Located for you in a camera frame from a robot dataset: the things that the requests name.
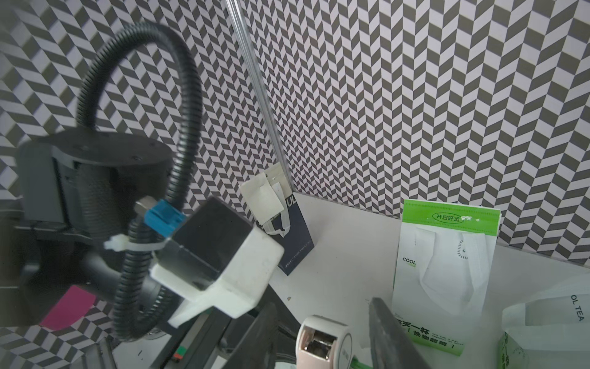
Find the pink stapler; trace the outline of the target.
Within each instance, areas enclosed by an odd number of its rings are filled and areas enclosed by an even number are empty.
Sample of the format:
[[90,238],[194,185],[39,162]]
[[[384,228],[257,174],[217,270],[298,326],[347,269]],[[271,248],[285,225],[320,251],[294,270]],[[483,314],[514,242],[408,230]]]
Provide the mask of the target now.
[[307,317],[297,335],[297,369],[348,369],[353,360],[353,337],[343,323],[319,315]]

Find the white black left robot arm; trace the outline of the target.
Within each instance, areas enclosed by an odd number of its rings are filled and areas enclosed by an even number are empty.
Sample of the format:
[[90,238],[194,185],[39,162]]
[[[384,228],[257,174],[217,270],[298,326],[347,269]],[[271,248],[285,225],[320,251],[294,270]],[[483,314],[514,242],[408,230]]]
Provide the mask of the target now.
[[[176,152],[151,138],[100,132],[99,100],[113,71],[154,44],[178,70],[181,130]],[[72,129],[21,145],[24,196],[1,211],[1,324],[33,326],[80,286],[109,301],[120,341],[172,324],[184,298],[149,276],[152,266],[205,292],[257,229],[215,197],[182,212],[195,171],[203,105],[195,61],[180,35],[142,22],[96,55],[81,86]]]

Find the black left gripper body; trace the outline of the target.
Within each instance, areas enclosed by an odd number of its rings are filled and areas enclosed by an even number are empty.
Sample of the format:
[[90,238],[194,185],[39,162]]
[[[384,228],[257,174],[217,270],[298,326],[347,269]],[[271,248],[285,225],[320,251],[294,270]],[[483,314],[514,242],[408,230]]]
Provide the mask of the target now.
[[[268,287],[252,310],[239,318],[250,315],[246,327],[256,318],[258,312],[269,303],[274,303],[278,315],[277,362],[294,364],[295,346],[300,323],[290,312],[278,294]],[[224,312],[213,307],[183,324],[173,333],[161,353],[151,364],[153,368],[212,368],[215,361],[226,359],[221,351],[221,339],[232,322]]]

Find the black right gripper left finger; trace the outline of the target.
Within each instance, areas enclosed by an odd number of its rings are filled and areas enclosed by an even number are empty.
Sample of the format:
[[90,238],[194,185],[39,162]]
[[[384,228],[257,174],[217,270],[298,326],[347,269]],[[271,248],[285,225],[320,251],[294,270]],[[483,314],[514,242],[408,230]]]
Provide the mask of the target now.
[[246,327],[248,318],[250,315],[232,322],[221,339],[221,351],[227,359],[223,368],[275,368],[278,337],[275,304],[266,304]]

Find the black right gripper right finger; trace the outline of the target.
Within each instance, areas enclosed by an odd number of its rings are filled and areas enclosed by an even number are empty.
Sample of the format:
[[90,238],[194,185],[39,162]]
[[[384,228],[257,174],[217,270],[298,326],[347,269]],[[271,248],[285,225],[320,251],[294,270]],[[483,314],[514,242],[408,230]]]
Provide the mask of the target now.
[[375,369],[430,369],[381,298],[369,307],[370,350]]

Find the navy and cream tote bag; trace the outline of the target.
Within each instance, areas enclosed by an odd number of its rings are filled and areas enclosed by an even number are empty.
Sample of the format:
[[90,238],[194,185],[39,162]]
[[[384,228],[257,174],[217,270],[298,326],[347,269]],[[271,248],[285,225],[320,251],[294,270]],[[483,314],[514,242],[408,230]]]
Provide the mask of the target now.
[[244,182],[240,190],[259,228],[284,248],[279,268],[285,275],[292,274],[314,242],[283,167],[270,166]]

